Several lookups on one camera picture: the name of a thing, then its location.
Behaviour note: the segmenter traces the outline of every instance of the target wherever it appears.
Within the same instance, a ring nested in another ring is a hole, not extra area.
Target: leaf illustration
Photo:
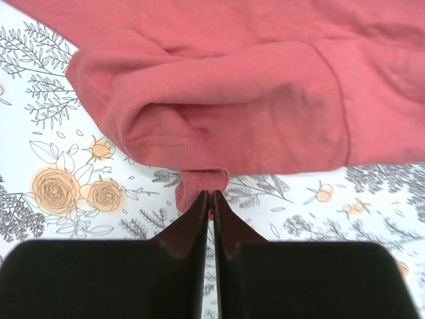
[[[37,201],[35,200],[35,194],[34,193],[26,193],[23,195],[25,200],[28,204],[35,208],[39,208],[39,204],[37,204]]]
[[[35,155],[37,155],[40,160],[45,161],[49,164],[56,163],[56,157],[53,156],[49,144],[38,141],[30,141],[29,144],[30,147],[33,149]]]
[[[48,215],[48,216],[46,217],[46,222],[47,222],[48,224],[57,224],[59,219],[60,219],[60,217],[59,217],[59,216],[55,216],[55,215]]]
[[[111,181],[113,186],[115,186],[116,188],[120,188],[120,186],[118,185],[118,183],[114,179],[110,178],[110,181]]]
[[[57,225],[64,225],[67,221],[68,221],[68,217],[61,217],[60,219],[58,219],[56,224]]]
[[[9,103],[8,101],[6,101],[6,100],[4,100],[2,98],[0,98],[0,103],[3,103],[5,105],[12,105],[12,103]]]
[[[96,226],[90,230],[90,233],[95,236],[103,236],[110,234],[114,228],[112,226],[102,225],[102,226]]]
[[[97,215],[99,215],[99,213],[100,213],[100,210],[96,209],[94,211],[91,211],[91,212],[85,214],[85,217],[96,217]]]
[[[75,235],[77,236],[78,239],[86,239],[87,237],[86,232],[82,229],[77,230]]]
[[[139,196],[137,195],[137,193],[135,191],[133,191],[131,189],[127,189],[125,191],[125,193],[126,193],[127,197],[134,199],[135,201],[139,200]]]
[[[56,162],[56,168],[62,171],[67,170],[72,173],[75,168],[74,160],[68,153],[62,152]]]
[[[56,145],[53,143],[50,143],[50,153],[55,157],[58,158],[59,155],[59,149]]]
[[[279,231],[277,230],[277,228],[273,225],[273,224],[271,224],[270,223],[270,229],[272,230],[272,233],[277,237],[277,238],[279,238],[280,239],[280,234],[279,234]]]
[[[285,207],[275,207],[275,208],[272,208],[270,211],[278,212],[278,211],[285,211],[285,210],[286,210]]]
[[[87,185],[93,172],[93,164],[88,164],[80,167],[74,174],[80,186]]]
[[[290,190],[289,186],[287,185],[287,183],[285,183],[284,181],[282,181],[279,177],[277,177],[276,175],[270,175],[270,177],[272,178],[273,182],[274,182],[274,187],[276,188],[276,190],[278,191],[278,193],[280,195],[284,195],[284,193],[286,193],[287,191]]]
[[[44,215],[32,210],[23,193],[7,193],[0,185],[0,235],[5,242],[24,241],[29,233],[40,237],[45,223]]]
[[[71,147],[68,150],[69,155],[74,155],[78,151],[78,145],[72,144]]]
[[[65,224],[56,231],[56,234],[71,234],[75,230],[75,227],[76,225],[74,224]]]

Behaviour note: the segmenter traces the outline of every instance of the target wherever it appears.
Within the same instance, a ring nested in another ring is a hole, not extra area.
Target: botanical print
[[[151,213],[140,209],[139,219],[121,219],[120,227],[127,231],[133,239],[149,239],[158,235],[168,225],[174,222],[178,216],[179,214],[176,212],[170,218],[167,210],[164,208],[160,208],[158,212],[152,211]],[[140,222],[140,219],[147,221],[147,226],[151,230],[151,233],[148,233],[147,227]]]
[[[260,197],[269,195],[293,203],[286,197],[290,187],[276,175],[233,176],[224,196],[231,204],[238,204],[239,208],[247,209],[261,205]],[[273,211],[284,210],[276,207]]]
[[[350,167],[346,179],[354,183],[358,193],[397,193],[406,187],[408,203],[414,206],[419,221],[425,223],[425,163]]]
[[[331,201],[332,195],[333,195],[333,187],[329,184],[322,184],[321,181],[319,181],[319,187],[317,189],[308,188],[309,191],[314,193],[314,196],[307,201],[304,202],[304,205],[307,205],[311,203],[314,200],[318,200],[321,203],[327,203]]]
[[[44,213],[47,223],[60,226],[58,234],[69,234],[70,239],[111,233],[112,226],[90,227],[91,221],[85,219],[118,211],[124,198],[138,201],[142,195],[159,195],[143,187],[128,189],[109,176],[113,173],[111,166],[97,167],[100,162],[112,161],[115,153],[115,145],[105,137],[93,137],[86,149],[72,144],[61,150],[54,143],[42,141],[30,141],[30,147],[45,165],[34,176],[31,192],[24,196]],[[82,163],[74,159],[80,152],[87,154]]]
[[[0,175],[0,236],[6,243],[40,237],[44,233],[46,219],[36,213],[23,193],[9,193],[2,185]]]
[[[382,232],[377,235],[368,231],[361,219],[351,221],[350,227],[342,228],[340,222],[326,219],[324,222],[312,223],[301,215],[288,217],[283,229],[295,239],[306,241],[371,241],[379,243],[388,250],[403,251],[404,245],[422,242],[425,232],[420,234],[413,229],[403,229],[389,217],[382,217]]]
[[[19,29],[1,27],[0,53],[0,67],[6,74],[28,80],[26,92],[34,102],[25,110],[36,126],[53,129],[80,107],[75,91],[64,78],[72,50],[57,33],[40,23],[24,22]]]
[[[371,204],[363,203],[360,199],[355,198],[355,203],[346,204],[342,209],[337,210],[338,213],[344,213],[347,219],[350,219],[352,216],[360,216],[364,212],[371,213],[368,206]]]
[[[0,96],[2,96],[4,92],[5,92],[5,89],[0,85]],[[6,101],[2,98],[0,98],[0,104],[12,105],[8,101]]]
[[[171,171],[169,169],[158,169],[153,176],[155,176],[155,179],[152,179],[152,182],[164,183],[164,187],[176,186],[181,181],[180,172]]]
[[[90,148],[84,149],[89,151],[92,156],[88,160],[88,163],[90,163],[92,160],[94,163],[96,163],[97,160],[102,161],[113,156],[115,153],[115,145],[113,145],[111,141],[109,141],[107,138],[100,138],[99,140],[96,140],[94,136],[93,139],[93,145],[91,145]]]

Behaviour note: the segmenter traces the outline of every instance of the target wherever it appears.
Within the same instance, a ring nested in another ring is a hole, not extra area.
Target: fabric fold
[[[181,171],[181,211],[230,175],[425,160],[423,1],[8,2],[79,46],[83,107]]]

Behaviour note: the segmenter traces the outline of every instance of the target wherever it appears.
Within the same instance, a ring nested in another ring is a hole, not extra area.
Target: orange flower
[[[122,192],[113,179],[95,181],[92,185],[81,187],[80,192],[91,207],[100,211],[114,211],[121,203]]]
[[[45,169],[33,182],[37,204],[56,215],[66,215],[76,208],[76,201],[80,197],[79,189],[76,178],[61,169]]]
[[[367,213],[371,213],[369,211],[368,203],[363,203],[360,199],[356,198],[356,203],[351,205],[344,205],[342,209],[338,210],[339,213],[345,213],[348,219],[350,219],[350,216],[359,216],[362,215],[365,211]]]
[[[94,161],[111,158],[115,153],[115,145],[113,145],[113,143],[111,143],[111,141],[109,141],[107,138],[101,138],[100,140],[96,140],[95,137],[93,138],[93,146],[86,150],[92,154]]]
[[[304,205],[307,205],[308,203],[311,203],[314,199],[318,200],[321,203],[327,203],[331,201],[332,195],[333,195],[333,187],[329,184],[322,184],[321,181],[319,181],[319,189],[312,189],[308,188],[309,191],[312,191],[315,193],[315,195],[308,199]]]

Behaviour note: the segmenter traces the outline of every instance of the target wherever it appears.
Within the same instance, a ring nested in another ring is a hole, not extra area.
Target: seam
[[[348,119],[347,119],[347,107],[345,105],[345,100],[344,100],[344,93],[343,93],[343,89],[342,89],[342,85],[341,85],[341,81],[339,80],[339,77],[337,76],[337,73],[335,72],[334,68],[332,67],[332,64],[326,59],[326,57],[321,53],[321,51],[313,44],[302,41],[303,43],[309,45],[311,48],[313,48],[314,51],[316,51],[316,53],[320,56],[320,58],[324,61],[324,63],[326,64],[326,66],[329,68],[329,71],[331,72],[331,74],[333,75],[334,79],[335,79],[335,83],[337,85],[337,89],[338,89],[338,97],[341,103],[341,111],[342,111],[342,116],[343,116],[343,122],[344,122],[344,127],[345,130],[347,131],[347,155],[345,157],[345,163],[344,166],[348,166],[349,162],[350,162],[350,158],[351,158],[351,131],[350,131],[350,125],[348,124]]]
[[[198,185],[197,185],[197,194],[199,194],[199,187],[201,186],[201,182],[202,182],[202,179],[204,178],[204,175],[205,173],[202,173],[199,178]]]
[[[193,173],[189,174],[189,178],[187,179],[187,188],[190,188],[191,186],[191,179],[192,179]],[[186,207],[186,202],[187,202],[187,189],[185,189],[186,187],[183,188],[183,197],[185,198],[183,200],[183,206]]]

